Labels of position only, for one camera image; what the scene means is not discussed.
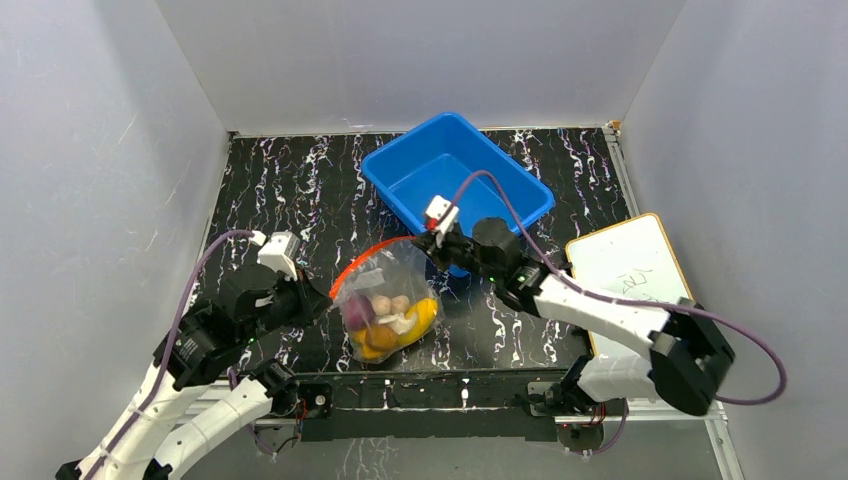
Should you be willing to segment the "purple onion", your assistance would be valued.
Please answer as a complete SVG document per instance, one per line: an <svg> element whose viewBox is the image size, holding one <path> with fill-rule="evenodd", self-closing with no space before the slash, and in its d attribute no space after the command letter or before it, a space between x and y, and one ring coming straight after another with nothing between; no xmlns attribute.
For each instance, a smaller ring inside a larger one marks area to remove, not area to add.
<svg viewBox="0 0 848 480"><path fill-rule="evenodd" d="M351 294L340 310L346 329L352 332L366 329L376 316L371 300L358 293Z"/></svg>

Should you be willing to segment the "clear zip top bag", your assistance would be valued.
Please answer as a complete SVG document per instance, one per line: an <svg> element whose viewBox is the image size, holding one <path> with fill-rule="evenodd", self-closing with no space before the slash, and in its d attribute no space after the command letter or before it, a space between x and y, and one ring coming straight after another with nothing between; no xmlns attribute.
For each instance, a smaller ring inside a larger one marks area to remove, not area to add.
<svg viewBox="0 0 848 480"><path fill-rule="evenodd" d="M380 242L339 274L330 297L354 358L380 364L434 331L443 305L427 280L429 258L412 236Z"/></svg>

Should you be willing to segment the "yellow mango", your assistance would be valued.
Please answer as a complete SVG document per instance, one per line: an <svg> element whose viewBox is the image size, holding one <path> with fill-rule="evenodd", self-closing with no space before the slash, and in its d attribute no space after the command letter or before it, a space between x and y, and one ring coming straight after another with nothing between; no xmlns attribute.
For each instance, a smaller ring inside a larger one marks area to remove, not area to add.
<svg viewBox="0 0 848 480"><path fill-rule="evenodd" d="M411 313L418 314L418 323L409 333L398 336L397 346L400 348L413 344L429 332L440 314L440 306L436 299L424 298L413 304L405 314Z"/></svg>

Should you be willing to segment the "orange bell pepper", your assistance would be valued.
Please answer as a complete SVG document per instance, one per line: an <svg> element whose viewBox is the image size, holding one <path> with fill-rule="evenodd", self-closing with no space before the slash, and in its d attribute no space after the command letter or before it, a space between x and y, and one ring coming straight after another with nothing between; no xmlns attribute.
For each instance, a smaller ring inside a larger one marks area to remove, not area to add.
<svg viewBox="0 0 848 480"><path fill-rule="evenodd" d="M384 353L368 345L367 337L369 333L370 331L368 329L351 332L349 334L350 342L359 361L379 363L384 358Z"/></svg>

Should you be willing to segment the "brown potato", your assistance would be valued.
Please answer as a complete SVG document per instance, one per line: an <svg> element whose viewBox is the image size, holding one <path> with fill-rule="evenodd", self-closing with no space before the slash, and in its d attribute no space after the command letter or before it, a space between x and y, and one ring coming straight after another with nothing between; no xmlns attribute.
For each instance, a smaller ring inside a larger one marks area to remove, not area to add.
<svg viewBox="0 0 848 480"><path fill-rule="evenodd" d="M365 344L380 352L391 352L397 348L398 335L387 324L369 326L365 334Z"/></svg>

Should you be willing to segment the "white mushroom piece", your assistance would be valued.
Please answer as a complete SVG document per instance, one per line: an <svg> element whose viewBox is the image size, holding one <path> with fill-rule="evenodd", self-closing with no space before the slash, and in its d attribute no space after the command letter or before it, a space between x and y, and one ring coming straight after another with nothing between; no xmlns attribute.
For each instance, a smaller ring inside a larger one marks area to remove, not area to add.
<svg viewBox="0 0 848 480"><path fill-rule="evenodd" d="M405 335L412 331L418 323L418 314L397 313L380 316L377 318L378 325L389 327L398 336Z"/></svg>

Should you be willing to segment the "blue plastic bin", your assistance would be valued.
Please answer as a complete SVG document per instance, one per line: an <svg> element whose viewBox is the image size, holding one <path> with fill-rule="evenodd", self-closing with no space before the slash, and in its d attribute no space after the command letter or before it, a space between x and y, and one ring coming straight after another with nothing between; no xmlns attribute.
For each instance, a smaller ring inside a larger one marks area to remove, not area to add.
<svg viewBox="0 0 848 480"><path fill-rule="evenodd" d="M402 223L418 236L428 233L424 212L436 195L459 208L457 223L469 236L486 217L506 220L518 237L555 204L551 190L465 118L439 114L368 154L365 177ZM522 241L519 237L522 252ZM537 262L527 254L523 272ZM444 263L453 275L468 273Z"/></svg>

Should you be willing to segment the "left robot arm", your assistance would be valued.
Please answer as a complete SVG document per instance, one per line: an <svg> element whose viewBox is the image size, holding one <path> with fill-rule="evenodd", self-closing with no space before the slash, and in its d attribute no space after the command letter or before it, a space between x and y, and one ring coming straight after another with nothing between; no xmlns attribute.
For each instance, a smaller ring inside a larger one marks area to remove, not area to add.
<svg viewBox="0 0 848 480"><path fill-rule="evenodd" d="M262 336L312 325L331 305L307 273L260 264L225 276L198 298L154 352L139 390L100 444L59 467L59 479L179 479L224 440L267 415L303 405L295 374L275 359L238 377L224 398L189 422L191 405Z"/></svg>

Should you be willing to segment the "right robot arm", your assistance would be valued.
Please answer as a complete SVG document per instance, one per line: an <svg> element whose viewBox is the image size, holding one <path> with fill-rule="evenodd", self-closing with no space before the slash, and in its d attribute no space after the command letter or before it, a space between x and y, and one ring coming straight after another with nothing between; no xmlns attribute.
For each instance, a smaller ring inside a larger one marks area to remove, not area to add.
<svg viewBox="0 0 848 480"><path fill-rule="evenodd" d="M452 227L412 243L441 270L455 266L488 278L501 302L517 312L563 321L631 350L629 356L580 357L547 391L530 394L542 414L587 414L609 400L640 398L703 416L735 359L716 324L691 303L653 305L578 287L524 253L501 218L479 221L471 236Z"/></svg>

